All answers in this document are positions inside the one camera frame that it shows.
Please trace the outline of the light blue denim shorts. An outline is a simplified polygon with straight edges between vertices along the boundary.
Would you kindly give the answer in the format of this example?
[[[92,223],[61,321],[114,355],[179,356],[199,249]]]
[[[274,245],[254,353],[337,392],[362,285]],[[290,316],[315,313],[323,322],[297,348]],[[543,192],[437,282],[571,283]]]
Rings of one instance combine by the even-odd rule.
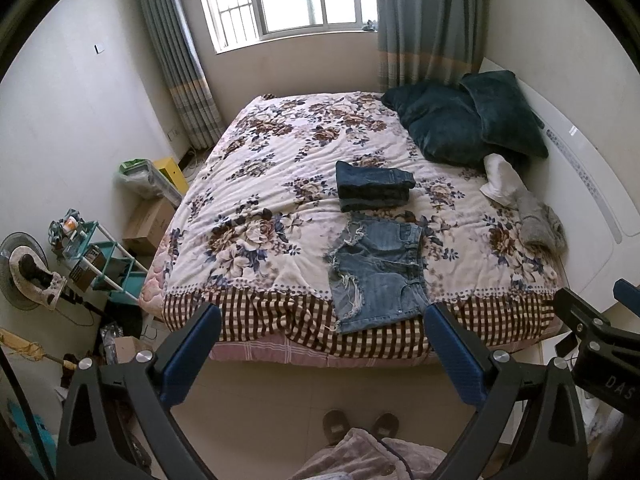
[[[326,255],[337,333],[424,315],[428,298],[422,237],[414,223],[352,215]]]

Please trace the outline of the small open cardboard box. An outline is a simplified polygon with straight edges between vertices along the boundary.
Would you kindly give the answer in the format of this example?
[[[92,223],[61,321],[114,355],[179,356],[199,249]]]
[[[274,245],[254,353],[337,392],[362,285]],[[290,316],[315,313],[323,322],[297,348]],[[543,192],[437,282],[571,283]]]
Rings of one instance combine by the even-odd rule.
[[[152,349],[149,344],[133,336],[116,337],[114,345],[118,364],[128,363],[136,357],[138,352]]]

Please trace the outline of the white bed headboard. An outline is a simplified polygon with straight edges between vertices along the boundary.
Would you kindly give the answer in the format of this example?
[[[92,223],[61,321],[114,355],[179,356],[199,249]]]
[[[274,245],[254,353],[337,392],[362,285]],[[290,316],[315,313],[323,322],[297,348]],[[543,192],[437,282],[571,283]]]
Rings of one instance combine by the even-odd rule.
[[[549,155],[534,159],[523,181],[560,218],[567,242],[565,281],[603,312],[614,283],[639,283],[639,211],[605,159],[553,104],[524,81]]]

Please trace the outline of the grey folded garment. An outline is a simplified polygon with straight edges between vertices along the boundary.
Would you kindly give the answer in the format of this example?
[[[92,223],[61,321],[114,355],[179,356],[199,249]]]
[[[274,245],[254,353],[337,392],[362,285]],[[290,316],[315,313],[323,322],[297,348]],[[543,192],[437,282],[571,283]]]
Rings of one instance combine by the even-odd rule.
[[[529,190],[516,199],[521,220],[521,241],[529,248],[543,249],[560,256],[566,251],[566,238],[560,218],[551,207],[538,200]]]

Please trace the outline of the checkered bed sheet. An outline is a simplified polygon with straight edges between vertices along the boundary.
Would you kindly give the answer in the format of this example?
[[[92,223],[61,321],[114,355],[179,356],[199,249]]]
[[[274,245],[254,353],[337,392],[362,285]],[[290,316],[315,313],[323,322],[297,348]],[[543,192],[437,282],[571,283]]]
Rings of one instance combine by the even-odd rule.
[[[449,301],[447,307],[463,327],[477,333],[488,346],[520,350],[559,331],[561,321],[553,312],[551,300],[550,292],[519,292],[486,298],[472,296]],[[288,292],[217,287],[203,295],[170,294],[163,305],[164,321],[171,330],[178,330],[207,301],[221,310],[220,340],[224,344],[280,333],[311,351],[358,363],[367,360],[417,363],[432,353],[420,316],[341,335],[336,331],[331,300]]]

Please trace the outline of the teal shelf rack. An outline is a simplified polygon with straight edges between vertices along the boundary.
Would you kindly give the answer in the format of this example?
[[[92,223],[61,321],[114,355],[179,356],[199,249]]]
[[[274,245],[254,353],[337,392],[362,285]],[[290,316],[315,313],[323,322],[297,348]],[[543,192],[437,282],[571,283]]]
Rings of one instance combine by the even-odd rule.
[[[78,210],[69,209],[49,224],[48,241],[79,290],[91,288],[119,304],[138,304],[148,269],[100,222],[84,220]]]

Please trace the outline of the white folded garment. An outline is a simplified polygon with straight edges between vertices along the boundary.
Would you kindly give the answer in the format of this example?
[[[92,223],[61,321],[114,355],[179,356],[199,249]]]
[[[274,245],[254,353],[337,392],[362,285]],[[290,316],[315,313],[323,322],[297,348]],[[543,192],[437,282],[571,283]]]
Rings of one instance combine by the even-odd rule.
[[[484,157],[484,167],[487,182],[480,192],[500,206],[516,208],[526,186],[510,162],[499,154],[489,154]]]

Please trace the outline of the right brown slipper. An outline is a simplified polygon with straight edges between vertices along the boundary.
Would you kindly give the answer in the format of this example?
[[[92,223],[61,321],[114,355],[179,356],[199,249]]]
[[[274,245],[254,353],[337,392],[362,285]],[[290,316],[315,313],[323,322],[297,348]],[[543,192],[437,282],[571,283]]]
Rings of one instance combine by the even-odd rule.
[[[399,419],[392,413],[383,413],[375,419],[371,428],[373,434],[378,440],[385,438],[394,438],[398,435]]]

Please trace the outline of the brown slipper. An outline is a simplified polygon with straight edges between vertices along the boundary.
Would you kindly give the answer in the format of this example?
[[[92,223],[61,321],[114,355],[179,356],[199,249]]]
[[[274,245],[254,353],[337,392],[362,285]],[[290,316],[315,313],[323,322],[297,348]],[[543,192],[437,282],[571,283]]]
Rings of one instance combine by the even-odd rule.
[[[329,446],[337,445],[348,434],[352,425],[341,410],[331,410],[322,418],[322,429]]]
[[[394,438],[398,435],[399,419],[392,413],[383,413],[375,419],[371,428],[373,434],[378,440],[385,438]]]

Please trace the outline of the standing fan with cloth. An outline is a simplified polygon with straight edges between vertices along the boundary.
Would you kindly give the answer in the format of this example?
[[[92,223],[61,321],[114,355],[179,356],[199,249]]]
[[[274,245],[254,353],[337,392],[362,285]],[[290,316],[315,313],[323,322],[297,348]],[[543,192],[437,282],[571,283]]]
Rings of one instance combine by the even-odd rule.
[[[74,292],[67,285],[67,278],[49,269],[43,249],[24,232],[13,232],[2,240],[1,292],[14,308],[22,311],[38,307],[55,311],[63,300],[96,315],[103,313]]]

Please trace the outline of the fluffy pink pajama leg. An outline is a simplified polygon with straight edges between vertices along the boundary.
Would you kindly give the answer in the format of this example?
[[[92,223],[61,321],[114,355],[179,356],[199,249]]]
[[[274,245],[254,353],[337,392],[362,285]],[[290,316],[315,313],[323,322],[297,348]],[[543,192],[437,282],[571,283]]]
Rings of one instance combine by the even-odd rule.
[[[291,479],[428,479],[447,456],[400,439],[378,440],[352,428],[337,445],[311,456]]]

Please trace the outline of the left brown slipper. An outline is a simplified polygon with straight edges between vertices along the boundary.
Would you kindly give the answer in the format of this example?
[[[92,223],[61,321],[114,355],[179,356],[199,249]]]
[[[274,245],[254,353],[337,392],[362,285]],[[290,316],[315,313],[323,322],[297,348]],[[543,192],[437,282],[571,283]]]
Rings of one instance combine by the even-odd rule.
[[[341,410],[331,410],[322,418],[322,429],[329,446],[337,445],[348,434],[352,425]]]

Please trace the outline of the floral quilt bedspread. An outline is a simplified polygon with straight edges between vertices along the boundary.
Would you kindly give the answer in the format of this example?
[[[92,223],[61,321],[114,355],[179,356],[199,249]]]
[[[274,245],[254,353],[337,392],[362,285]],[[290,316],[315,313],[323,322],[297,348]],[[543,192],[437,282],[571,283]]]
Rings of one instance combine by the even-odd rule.
[[[552,318],[555,261],[521,239],[518,213],[483,194],[482,170],[434,164],[374,93],[257,98],[194,177],[160,242],[139,304],[225,288],[329,299],[326,254],[349,224],[335,166],[397,168],[416,184],[384,217],[423,232],[427,295],[526,320]]]

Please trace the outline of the dark teal pillow back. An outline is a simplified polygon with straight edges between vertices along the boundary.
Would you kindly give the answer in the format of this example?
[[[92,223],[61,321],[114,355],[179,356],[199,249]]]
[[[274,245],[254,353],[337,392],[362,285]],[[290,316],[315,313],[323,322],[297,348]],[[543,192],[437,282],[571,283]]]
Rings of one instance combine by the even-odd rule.
[[[480,138],[504,157],[547,158],[538,122],[510,70],[466,74],[460,86],[469,93],[482,124]]]

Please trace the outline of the dark teal pillow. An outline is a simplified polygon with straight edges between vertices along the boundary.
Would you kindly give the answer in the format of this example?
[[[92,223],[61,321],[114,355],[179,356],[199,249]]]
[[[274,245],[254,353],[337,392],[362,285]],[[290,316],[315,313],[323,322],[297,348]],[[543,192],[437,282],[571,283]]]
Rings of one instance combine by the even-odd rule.
[[[482,136],[480,115],[471,97],[458,88],[427,79],[388,89],[382,103],[430,162],[480,168],[495,150]]]
[[[504,157],[547,158],[538,122],[510,70],[466,74],[460,86],[469,93],[482,124],[480,138]]]

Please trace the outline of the dark teal pillow front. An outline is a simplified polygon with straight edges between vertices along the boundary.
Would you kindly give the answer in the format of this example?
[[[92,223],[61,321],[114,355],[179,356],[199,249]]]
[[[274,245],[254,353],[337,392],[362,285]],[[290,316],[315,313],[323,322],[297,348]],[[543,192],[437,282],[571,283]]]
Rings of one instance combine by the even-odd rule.
[[[480,115],[471,97],[458,88],[427,79],[388,89],[382,103],[430,162],[480,168],[495,150],[482,136]]]

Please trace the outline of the yellow box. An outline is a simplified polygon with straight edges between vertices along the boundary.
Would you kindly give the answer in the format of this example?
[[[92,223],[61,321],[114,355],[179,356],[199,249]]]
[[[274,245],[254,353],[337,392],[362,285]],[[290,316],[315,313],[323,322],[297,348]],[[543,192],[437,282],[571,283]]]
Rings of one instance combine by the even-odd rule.
[[[189,183],[184,177],[182,170],[179,168],[175,159],[172,157],[157,159],[154,160],[153,165],[181,195],[188,192]]]

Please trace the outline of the folded dark jeans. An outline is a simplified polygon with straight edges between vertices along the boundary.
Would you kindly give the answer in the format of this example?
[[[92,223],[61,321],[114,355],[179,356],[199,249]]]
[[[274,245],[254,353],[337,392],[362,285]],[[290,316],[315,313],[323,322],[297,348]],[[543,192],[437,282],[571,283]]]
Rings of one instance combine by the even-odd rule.
[[[341,212],[405,206],[416,187],[413,174],[397,168],[358,167],[339,160],[335,177]]]

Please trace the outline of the right striped curtain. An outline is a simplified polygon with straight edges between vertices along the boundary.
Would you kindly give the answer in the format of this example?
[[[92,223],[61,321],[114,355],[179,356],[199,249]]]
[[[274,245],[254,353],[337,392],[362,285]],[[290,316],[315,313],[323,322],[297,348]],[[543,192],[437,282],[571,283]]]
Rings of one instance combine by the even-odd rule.
[[[435,79],[454,84],[480,69],[488,0],[376,0],[383,90]]]

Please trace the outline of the striped curtain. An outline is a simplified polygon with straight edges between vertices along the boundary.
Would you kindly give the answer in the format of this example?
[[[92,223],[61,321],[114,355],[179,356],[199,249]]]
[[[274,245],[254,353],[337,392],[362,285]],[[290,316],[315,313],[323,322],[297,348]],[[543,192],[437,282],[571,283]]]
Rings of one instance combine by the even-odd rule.
[[[224,133],[218,107],[195,49],[181,0],[140,0],[171,99],[197,150],[212,148]]]
[[[488,0],[376,0],[383,90],[435,79],[454,84],[480,69]]]

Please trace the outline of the left striped curtain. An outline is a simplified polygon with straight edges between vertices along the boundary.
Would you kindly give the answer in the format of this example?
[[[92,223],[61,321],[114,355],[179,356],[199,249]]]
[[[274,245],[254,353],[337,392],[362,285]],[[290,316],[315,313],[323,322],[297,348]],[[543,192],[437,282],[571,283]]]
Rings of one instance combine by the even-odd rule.
[[[197,150],[212,148],[224,133],[218,107],[195,49],[181,0],[140,0],[171,99]]]

